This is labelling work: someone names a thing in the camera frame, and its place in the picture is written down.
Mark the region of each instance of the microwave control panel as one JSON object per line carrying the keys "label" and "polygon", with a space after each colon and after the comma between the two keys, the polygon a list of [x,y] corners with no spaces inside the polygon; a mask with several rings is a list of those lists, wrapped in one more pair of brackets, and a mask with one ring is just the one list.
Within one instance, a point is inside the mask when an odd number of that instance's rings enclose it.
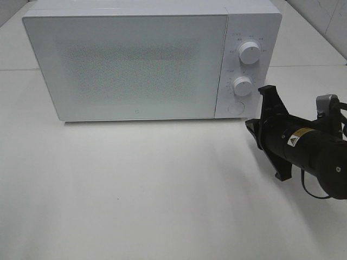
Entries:
{"label": "microwave control panel", "polygon": [[215,118],[254,116],[282,15],[229,14]]}

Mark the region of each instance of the round button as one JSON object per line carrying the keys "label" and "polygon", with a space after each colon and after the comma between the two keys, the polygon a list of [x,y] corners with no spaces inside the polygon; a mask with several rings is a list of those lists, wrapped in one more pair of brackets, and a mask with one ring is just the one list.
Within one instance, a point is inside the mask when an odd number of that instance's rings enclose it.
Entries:
{"label": "round button", "polygon": [[241,115],[243,111],[245,110],[245,104],[241,101],[236,101],[234,103],[231,103],[228,107],[228,111],[231,115]]}
{"label": "round button", "polygon": [[253,84],[249,77],[238,77],[233,82],[234,93],[237,96],[247,96],[252,92]]}
{"label": "round button", "polygon": [[239,47],[239,57],[244,64],[253,64],[259,60],[260,46],[258,43],[249,41]]}

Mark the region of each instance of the cable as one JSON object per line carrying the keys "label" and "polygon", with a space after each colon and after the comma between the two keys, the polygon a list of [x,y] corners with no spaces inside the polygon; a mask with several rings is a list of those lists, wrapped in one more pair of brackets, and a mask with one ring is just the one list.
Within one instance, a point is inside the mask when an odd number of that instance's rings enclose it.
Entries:
{"label": "cable", "polygon": [[303,169],[301,169],[301,184],[303,185],[304,190],[305,190],[309,195],[311,195],[313,198],[316,198],[316,199],[329,199],[329,198],[331,198],[331,196],[325,196],[325,197],[318,197],[318,196],[315,196],[315,195],[313,195],[312,193],[310,193],[310,192],[306,189],[306,186],[305,186],[305,171],[304,171]]}

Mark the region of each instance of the white knob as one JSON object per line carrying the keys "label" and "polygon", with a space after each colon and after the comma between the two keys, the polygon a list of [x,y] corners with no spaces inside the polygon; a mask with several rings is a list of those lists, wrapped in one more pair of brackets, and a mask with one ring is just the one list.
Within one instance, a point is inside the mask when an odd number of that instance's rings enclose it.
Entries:
{"label": "white knob", "polygon": [[239,57],[244,64],[253,64],[259,60],[260,46],[258,43],[249,41],[239,47]]}
{"label": "white knob", "polygon": [[253,84],[249,77],[238,77],[233,82],[234,93],[237,96],[247,96],[252,92]]}

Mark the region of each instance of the white table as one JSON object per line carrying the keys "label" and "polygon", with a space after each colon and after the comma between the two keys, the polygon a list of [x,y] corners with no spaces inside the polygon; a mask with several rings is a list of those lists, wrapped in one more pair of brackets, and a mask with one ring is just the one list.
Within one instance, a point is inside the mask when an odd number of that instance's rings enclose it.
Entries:
{"label": "white table", "polygon": [[[30,55],[0,71],[1,260],[346,259],[346,202],[308,196],[296,167],[277,180],[244,120],[64,124],[40,71],[12,70]],[[337,64],[267,77],[308,119],[346,81]]]}

